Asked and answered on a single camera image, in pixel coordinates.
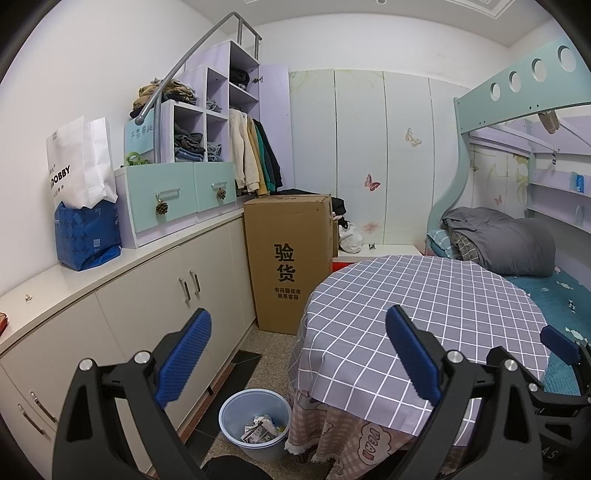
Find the light blue trash bin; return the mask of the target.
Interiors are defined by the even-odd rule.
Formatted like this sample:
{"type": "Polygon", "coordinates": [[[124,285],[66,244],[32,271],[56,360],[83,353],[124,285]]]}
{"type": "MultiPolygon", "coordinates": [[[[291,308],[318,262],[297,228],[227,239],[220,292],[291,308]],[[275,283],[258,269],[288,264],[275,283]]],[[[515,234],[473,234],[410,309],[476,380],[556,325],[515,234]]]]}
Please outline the light blue trash bin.
{"type": "Polygon", "coordinates": [[[279,393],[243,390],[226,400],[218,413],[221,433],[250,459],[270,463],[287,454],[291,407],[279,393]]]}

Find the teal bed sheet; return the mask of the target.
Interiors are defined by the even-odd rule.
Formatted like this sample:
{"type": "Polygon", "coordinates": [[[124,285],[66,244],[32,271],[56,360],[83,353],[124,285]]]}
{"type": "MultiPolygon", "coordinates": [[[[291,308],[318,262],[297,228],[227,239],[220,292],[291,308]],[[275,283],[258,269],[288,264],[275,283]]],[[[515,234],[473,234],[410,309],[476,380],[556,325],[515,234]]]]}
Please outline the teal bed sheet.
{"type": "MultiPolygon", "coordinates": [[[[528,294],[548,325],[571,341],[590,343],[590,291],[566,270],[556,267],[549,277],[508,275],[506,279],[528,294]]],[[[549,357],[544,386],[550,393],[580,394],[572,368],[554,353],[549,357]]]]}

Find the pink checked table skirt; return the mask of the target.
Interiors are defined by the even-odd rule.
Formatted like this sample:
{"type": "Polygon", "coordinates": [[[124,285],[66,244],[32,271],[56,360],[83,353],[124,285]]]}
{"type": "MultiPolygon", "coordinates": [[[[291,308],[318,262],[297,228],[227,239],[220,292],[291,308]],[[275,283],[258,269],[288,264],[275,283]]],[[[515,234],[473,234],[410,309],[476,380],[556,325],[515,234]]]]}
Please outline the pink checked table skirt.
{"type": "Polygon", "coordinates": [[[288,387],[291,406],[290,431],[286,449],[303,457],[311,454],[317,463],[331,461],[329,479],[359,479],[394,455],[410,450],[417,438],[346,412],[349,398],[359,399],[363,407],[390,406],[396,402],[374,400],[365,392],[352,393],[348,386],[339,386],[332,404],[322,401],[322,394],[288,387]]]}

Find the grey folded duvet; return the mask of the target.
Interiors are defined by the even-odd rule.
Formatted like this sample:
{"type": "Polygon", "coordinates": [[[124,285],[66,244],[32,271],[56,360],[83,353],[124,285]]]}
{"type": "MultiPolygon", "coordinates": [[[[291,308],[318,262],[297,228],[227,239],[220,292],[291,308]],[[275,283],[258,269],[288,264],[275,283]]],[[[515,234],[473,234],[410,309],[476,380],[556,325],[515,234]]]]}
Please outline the grey folded duvet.
{"type": "Polygon", "coordinates": [[[549,277],[554,272],[555,240],[539,220],[460,207],[447,212],[442,222],[464,261],[502,276],[549,277]]]}

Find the black floor mat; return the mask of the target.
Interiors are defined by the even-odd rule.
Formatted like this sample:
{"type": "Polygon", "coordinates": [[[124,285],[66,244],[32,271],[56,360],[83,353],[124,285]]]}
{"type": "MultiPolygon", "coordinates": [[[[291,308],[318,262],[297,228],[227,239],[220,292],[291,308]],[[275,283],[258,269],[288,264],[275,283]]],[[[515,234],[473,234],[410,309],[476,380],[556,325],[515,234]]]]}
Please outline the black floor mat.
{"type": "Polygon", "coordinates": [[[235,393],[245,390],[262,354],[238,350],[221,377],[206,391],[204,403],[189,424],[189,435],[184,442],[192,459],[201,465],[217,435],[221,433],[218,414],[222,405],[235,393]]]}

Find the long white floor cabinet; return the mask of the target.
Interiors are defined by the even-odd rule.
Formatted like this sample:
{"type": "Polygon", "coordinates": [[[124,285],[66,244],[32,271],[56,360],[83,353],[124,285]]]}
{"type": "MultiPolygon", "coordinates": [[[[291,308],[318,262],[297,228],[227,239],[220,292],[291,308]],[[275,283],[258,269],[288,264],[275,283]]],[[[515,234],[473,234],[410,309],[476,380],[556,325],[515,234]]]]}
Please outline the long white floor cabinet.
{"type": "Polygon", "coordinates": [[[81,360],[110,365],[150,351],[200,308],[211,314],[211,340],[166,407],[182,439],[256,318],[242,210],[93,269],[52,267],[4,295],[1,416],[34,471],[51,475],[60,413],[81,360]]]}

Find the red storage box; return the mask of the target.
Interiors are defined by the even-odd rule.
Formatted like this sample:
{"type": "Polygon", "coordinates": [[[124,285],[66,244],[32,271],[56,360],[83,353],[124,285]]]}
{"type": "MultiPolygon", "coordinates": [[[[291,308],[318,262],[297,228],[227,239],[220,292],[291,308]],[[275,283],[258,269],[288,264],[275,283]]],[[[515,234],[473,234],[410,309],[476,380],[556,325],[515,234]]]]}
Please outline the red storage box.
{"type": "Polygon", "coordinates": [[[337,272],[349,264],[392,255],[422,256],[422,253],[414,245],[367,244],[362,247],[359,253],[339,250],[338,256],[332,258],[332,271],[337,272]]]}

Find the white plastic bag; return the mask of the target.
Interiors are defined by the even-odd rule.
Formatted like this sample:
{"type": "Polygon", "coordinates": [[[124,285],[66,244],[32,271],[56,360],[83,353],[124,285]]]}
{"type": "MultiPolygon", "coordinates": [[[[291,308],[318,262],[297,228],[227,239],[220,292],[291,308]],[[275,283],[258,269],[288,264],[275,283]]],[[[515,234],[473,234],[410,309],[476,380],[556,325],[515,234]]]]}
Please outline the white plastic bag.
{"type": "Polygon", "coordinates": [[[339,249],[349,254],[359,254],[363,249],[363,235],[352,222],[339,225],[339,249]]]}

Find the tall brown cardboard box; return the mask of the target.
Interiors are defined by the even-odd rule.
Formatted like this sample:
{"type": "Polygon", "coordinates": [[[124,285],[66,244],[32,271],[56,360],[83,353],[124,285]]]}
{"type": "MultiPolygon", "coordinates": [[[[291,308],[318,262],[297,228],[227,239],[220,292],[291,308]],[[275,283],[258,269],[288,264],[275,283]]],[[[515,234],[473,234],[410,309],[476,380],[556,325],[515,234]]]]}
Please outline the tall brown cardboard box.
{"type": "Polygon", "coordinates": [[[257,326],[294,335],[308,297],[332,273],[332,199],[257,198],[243,219],[257,326]]]}

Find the mint green bunk bed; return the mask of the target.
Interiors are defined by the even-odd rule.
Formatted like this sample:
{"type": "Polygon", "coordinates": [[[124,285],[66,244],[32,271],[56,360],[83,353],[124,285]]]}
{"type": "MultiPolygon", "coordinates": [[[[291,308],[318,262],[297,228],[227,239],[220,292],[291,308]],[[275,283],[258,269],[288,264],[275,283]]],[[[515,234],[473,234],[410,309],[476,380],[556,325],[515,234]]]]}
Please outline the mint green bunk bed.
{"type": "Polygon", "coordinates": [[[458,163],[428,227],[460,207],[534,217],[590,265],[590,69],[566,36],[453,100],[458,163]]]}

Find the mint green drawer unit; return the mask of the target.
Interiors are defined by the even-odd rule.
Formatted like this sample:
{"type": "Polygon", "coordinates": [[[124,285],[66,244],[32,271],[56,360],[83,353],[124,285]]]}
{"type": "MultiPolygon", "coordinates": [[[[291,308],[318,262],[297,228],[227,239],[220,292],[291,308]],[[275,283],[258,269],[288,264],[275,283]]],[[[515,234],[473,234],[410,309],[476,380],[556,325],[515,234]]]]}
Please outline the mint green drawer unit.
{"type": "Polygon", "coordinates": [[[122,246],[138,249],[238,209],[231,162],[168,163],[115,171],[122,246]]]}

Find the hanging jackets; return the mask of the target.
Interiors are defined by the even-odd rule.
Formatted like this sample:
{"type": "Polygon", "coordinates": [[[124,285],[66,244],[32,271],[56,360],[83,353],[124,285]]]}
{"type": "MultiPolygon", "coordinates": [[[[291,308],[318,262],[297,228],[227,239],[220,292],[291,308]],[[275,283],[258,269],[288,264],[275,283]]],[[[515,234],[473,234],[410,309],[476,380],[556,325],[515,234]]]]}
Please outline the hanging jackets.
{"type": "Polygon", "coordinates": [[[277,162],[263,124],[245,112],[230,109],[229,158],[235,164],[235,183],[240,191],[263,196],[283,186],[277,162]]]}

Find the white paper shopping bag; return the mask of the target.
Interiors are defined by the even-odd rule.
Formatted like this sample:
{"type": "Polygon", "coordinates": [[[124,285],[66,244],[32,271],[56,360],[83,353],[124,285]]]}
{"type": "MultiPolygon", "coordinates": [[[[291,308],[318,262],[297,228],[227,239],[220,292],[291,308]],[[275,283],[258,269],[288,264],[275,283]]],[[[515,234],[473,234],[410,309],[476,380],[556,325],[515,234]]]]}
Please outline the white paper shopping bag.
{"type": "Polygon", "coordinates": [[[105,118],[84,117],[58,128],[46,140],[50,191],[55,207],[94,208],[117,201],[105,118]]]}

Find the purple cubby shelf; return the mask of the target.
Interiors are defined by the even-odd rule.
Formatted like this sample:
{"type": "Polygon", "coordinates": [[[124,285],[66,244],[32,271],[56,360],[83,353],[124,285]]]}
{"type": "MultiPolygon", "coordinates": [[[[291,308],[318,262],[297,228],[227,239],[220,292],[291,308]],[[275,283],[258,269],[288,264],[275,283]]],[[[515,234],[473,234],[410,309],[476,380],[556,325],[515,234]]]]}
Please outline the purple cubby shelf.
{"type": "Polygon", "coordinates": [[[228,113],[238,109],[263,124],[280,164],[283,186],[278,191],[290,189],[294,162],[287,67],[259,64],[231,40],[200,54],[208,66],[186,65],[176,76],[194,90],[197,101],[190,104],[168,99],[162,103],[162,162],[153,160],[151,117],[141,126],[134,122],[126,125],[126,152],[139,154],[141,165],[231,162],[228,113]]]}

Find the grey stair handrail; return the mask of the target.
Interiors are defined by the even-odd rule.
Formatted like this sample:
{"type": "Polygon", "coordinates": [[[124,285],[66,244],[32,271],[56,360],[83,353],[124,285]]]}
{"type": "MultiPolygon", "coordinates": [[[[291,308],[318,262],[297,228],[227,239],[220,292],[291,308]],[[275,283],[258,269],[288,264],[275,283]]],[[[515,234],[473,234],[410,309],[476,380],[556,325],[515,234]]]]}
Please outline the grey stair handrail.
{"type": "Polygon", "coordinates": [[[156,163],[162,162],[162,147],[161,147],[161,120],[162,120],[162,103],[163,93],[168,84],[174,80],[179,71],[185,71],[186,65],[189,66],[208,66],[205,60],[201,60],[201,54],[199,51],[202,47],[209,47],[209,40],[211,37],[221,30],[221,28],[228,23],[231,19],[235,19],[238,22],[238,29],[236,30],[236,41],[239,47],[242,47],[242,36],[243,30],[249,30],[253,36],[253,58],[259,59],[259,44],[263,42],[263,36],[242,17],[238,12],[232,11],[222,17],[217,23],[215,23],[211,29],[207,30],[197,42],[195,42],[187,52],[176,62],[171,70],[156,84],[152,94],[144,103],[139,114],[134,118],[136,125],[140,126],[147,119],[150,112],[153,113],[153,150],[154,150],[154,161],[156,163]]]}

